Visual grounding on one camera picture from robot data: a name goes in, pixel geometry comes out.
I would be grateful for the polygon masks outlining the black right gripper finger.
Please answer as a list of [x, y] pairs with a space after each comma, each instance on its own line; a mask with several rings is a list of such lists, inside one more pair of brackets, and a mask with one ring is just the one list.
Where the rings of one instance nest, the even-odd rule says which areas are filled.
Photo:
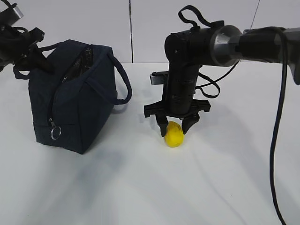
[[164, 115], [155, 115], [157, 125], [160, 128], [161, 137], [164, 137], [167, 133], [168, 120]]
[[183, 134], [185, 135], [188, 130], [200, 120], [200, 115], [198, 113], [193, 113], [189, 115], [180, 115], [181, 120], [181, 129]]

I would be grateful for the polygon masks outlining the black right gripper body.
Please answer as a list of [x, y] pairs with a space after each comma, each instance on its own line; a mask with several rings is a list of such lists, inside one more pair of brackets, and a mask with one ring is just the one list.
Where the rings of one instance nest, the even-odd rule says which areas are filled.
[[208, 100], [192, 99], [186, 104], [176, 103], [169, 105], [166, 101], [158, 101], [143, 108], [145, 118], [151, 115], [167, 116], [175, 118], [186, 118], [199, 113], [200, 111], [209, 112], [210, 103]]

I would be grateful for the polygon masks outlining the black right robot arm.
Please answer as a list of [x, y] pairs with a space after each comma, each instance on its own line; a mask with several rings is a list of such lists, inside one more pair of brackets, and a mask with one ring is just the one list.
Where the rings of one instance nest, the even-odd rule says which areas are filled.
[[286, 63], [296, 84], [300, 82], [299, 28], [264, 27], [240, 31], [232, 25], [193, 27], [170, 34], [165, 40], [167, 71], [150, 75], [153, 85], [163, 85], [162, 99], [144, 107], [145, 117], [155, 115], [162, 136], [168, 117], [179, 118], [186, 133], [210, 110], [208, 100], [194, 99], [202, 66], [230, 67], [239, 60]]

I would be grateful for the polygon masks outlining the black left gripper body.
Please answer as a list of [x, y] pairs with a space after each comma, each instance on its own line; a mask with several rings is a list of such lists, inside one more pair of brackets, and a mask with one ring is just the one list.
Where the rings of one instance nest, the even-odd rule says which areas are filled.
[[11, 27], [14, 37], [9, 39], [13, 64], [30, 64], [30, 52], [38, 48], [37, 43], [44, 40], [45, 33], [39, 28], [28, 31], [24, 27]]

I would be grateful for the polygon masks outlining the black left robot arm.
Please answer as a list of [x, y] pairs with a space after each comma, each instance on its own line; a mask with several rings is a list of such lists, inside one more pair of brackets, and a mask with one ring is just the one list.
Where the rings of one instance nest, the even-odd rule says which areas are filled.
[[0, 67], [12, 64], [21, 71], [31, 71], [36, 68], [52, 73], [54, 66], [43, 55], [37, 46], [44, 40], [45, 33], [39, 28], [30, 31], [24, 27], [12, 27], [0, 24]]

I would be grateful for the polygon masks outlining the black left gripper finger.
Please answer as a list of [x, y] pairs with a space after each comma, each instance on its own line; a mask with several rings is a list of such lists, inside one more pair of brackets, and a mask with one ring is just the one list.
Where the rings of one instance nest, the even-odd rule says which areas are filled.
[[48, 73], [53, 73], [55, 71], [54, 65], [43, 55], [43, 53], [38, 48], [34, 48], [30, 52], [30, 64], [33, 68], [39, 68]]

